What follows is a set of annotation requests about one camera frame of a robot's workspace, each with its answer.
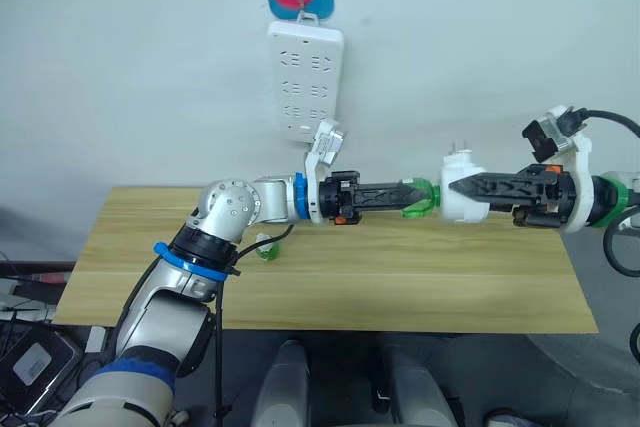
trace white power strip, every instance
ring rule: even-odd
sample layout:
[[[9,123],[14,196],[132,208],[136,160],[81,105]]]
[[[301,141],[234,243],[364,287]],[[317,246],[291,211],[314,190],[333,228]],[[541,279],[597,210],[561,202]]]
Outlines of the white power strip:
[[[313,143],[320,121],[335,118],[344,36],[318,25],[275,21],[268,39],[284,135]]]

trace green object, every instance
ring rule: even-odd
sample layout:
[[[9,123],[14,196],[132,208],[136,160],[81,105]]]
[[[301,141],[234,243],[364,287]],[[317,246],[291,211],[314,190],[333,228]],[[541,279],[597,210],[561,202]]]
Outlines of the green object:
[[[613,207],[613,209],[611,209],[609,213],[599,221],[592,224],[593,227],[606,227],[618,214],[620,214],[622,211],[624,211],[624,209],[627,208],[627,204],[629,203],[629,189],[627,189],[627,186],[617,179],[603,176],[599,177],[602,180],[605,180],[613,185],[618,192],[618,199],[616,200],[616,205]]]
[[[263,240],[270,239],[271,236],[263,233],[259,233],[256,237],[257,242],[262,242]],[[263,260],[267,262],[274,260],[280,255],[280,243],[273,242],[272,244],[263,245],[262,247],[258,247],[256,249],[256,254]]]
[[[413,179],[409,185],[414,189],[419,189],[427,194],[426,198],[419,200],[415,204],[402,209],[403,219],[417,219],[424,217],[434,208],[440,206],[440,187],[433,185],[426,179]]]

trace white wall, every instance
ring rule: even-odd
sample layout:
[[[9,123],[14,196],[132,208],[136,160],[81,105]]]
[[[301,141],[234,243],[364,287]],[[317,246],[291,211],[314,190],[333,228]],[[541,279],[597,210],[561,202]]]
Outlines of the white wall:
[[[452,141],[492,170],[558,103],[640,118],[638,0],[336,0],[344,30],[336,166],[434,177]],[[114,185],[292,172],[274,118],[266,0],[0,0],[0,249],[74,259]],[[593,121],[593,169],[640,168]]]

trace blue ring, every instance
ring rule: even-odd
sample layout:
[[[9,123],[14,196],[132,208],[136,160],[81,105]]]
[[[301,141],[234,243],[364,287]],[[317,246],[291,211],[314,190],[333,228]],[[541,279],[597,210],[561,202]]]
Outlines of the blue ring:
[[[300,172],[296,172],[296,180],[293,182],[296,196],[296,210],[301,219],[310,219],[307,209],[307,179]]]
[[[173,265],[174,267],[178,267],[179,269],[186,270],[187,272],[205,277],[209,280],[215,280],[216,282],[224,282],[225,280],[227,280],[227,274],[207,269],[206,267],[201,267],[196,264],[192,264],[172,254],[169,251],[169,247],[167,247],[167,244],[165,244],[164,242],[158,242],[156,245],[154,245],[153,251],[164,260],[169,262],[171,265]]]

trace wooden table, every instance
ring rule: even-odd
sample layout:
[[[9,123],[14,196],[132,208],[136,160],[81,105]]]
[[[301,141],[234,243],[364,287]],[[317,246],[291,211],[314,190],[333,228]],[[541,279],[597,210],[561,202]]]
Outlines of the wooden table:
[[[199,189],[116,188],[60,301],[57,323],[113,325],[139,275],[197,202]],[[245,235],[276,234],[259,225]],[[357,226],[304,223],[265,262],[227,281],[227,328],[412,332],[597,332],[557,233],[437,216],[365,214]]]

